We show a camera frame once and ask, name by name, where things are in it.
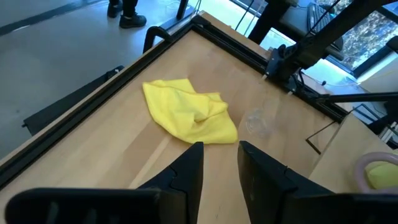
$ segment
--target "person's leg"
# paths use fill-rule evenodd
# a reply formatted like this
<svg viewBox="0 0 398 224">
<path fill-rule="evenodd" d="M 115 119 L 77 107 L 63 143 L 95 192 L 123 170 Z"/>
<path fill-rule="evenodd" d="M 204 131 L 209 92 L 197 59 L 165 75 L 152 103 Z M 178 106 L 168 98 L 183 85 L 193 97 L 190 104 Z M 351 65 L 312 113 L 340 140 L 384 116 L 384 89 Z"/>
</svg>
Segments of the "person's leg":
<svg viewBox="0 0 398 224">
<path fill-rule="evenodd" d="M 123 0 L 123 15 L 120 17 L 120 27 L 143 27 L 147 23 L 145 16 L 136 13 L 138 0 Z"/>
<path fill-rule="evenodd" d="M 116 18 L 119 12 L 122 11 L 122 4 L 119 0 L 109 0 L 108 4 L 108 16 L 110 18 Z"/>
</svg>

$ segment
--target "wooden table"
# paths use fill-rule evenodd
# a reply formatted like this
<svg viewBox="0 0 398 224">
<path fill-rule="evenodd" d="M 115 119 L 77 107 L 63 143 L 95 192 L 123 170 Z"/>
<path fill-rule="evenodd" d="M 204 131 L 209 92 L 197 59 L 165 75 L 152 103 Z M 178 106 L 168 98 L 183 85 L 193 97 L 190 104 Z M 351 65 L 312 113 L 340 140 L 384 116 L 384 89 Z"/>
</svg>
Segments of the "wooden table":
<svg viewBox="0 0 398 224">
<path fill-rule="evenodd" d="M 268 51 L 232 28 L 205 12 L 202 14 L 250 49 L 269 56 Z M 330 118 L 261 80 L 261 75 L 252 68 L 202 36 L 189 32 L 2 189 L 0 209 L 4 211 L 13 195 L 34 187 L 133 189 L 153 177 L 190 145 L 172 137 L 152 120 L 142 82 L 178 78 L 189 78 L 199 93 L 220 92 L 229 104 L 228 112 L 238 128 L 239 139 L 249 141 L 299 174 L 310 175 L 318 154 L 305 138 L 330 123 Z M 246 120 L 256 108 L 262 107 L 264 116 L 273 119 L 274 127 L 270 135 L 260 138 L 248 131 Z M 239 184 L 237 151 L 238 143 L 205 146 L 198 223 L 249 223 Z"/>
</svg>

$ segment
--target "yellow cloth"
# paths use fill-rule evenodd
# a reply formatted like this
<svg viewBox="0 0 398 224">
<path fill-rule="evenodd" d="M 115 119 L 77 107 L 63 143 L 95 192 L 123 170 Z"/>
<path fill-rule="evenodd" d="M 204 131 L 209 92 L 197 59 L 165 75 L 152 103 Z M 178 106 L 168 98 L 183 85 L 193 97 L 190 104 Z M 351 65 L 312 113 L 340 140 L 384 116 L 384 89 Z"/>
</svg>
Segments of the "yellow cloth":
<svg viewBox="0 0 398 224">
<path fill-rule="evenodd" d="M 378 162 L 379 165 L 367 171 L 368 180 L 375 189 L 398 187 L 398 166 L 389 162 Z"/>
<path fill-rule="evenodd" d="M 188 79 L 142 84 L 150 115 L 189 143 L 233 143 L 238 132 L 219 93 L 196 93 Z"/>
</svg>

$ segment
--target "black shoe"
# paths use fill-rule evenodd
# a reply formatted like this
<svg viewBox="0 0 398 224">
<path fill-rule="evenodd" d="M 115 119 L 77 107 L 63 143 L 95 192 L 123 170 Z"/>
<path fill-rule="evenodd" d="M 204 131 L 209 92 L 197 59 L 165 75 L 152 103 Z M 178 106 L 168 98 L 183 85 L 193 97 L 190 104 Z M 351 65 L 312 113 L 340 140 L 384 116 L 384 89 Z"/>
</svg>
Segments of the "black shoe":
<svg viewBox="0 0 398 224">
<path fill-rule="evenodd" d="M 122 2 L 119 2 L 116 6 L 108 4 L 108 17 L 110 18 L 116 18 L 118 16 L 119 12 L 121 12 L 123 9 L 123 4 Z"/>
<path fill-rule="evenodd" d="M 145 16 L 140 16 L 137 13 L 134 13 L 131 18 L 121 16 L 119 26 L 123 29 L 128 29 L 133 27 L 143 27 L 146 23 L 147 19 L 145 18 Z"/>
</svg>

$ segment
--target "window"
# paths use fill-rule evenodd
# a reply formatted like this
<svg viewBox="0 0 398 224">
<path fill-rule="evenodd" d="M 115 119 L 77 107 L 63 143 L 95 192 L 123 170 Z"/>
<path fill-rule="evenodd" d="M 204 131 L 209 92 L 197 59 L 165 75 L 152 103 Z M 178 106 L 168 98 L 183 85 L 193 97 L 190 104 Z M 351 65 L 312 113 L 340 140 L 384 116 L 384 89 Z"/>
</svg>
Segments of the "window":
<svg viewBox="0 0 398 224">
<path fill-rule="evenodd" d="M 317 3 L 332 5 L 334 1 L 317 0 Z M 338 15 L 351 2 L 352 0 L 341 0 L 335 7 L 335 14 Z M 342 53 L 345 55 L 345 59 L 339 63 L 353 71 L 382 49 L 391 38 L 398 35 L 398 25 L 395 19 L 397 13 L 398 2 L 388 4 L 381 10 L 368 15 L 367 18 L 348 31 L 343 36 Z"/>
</svg>

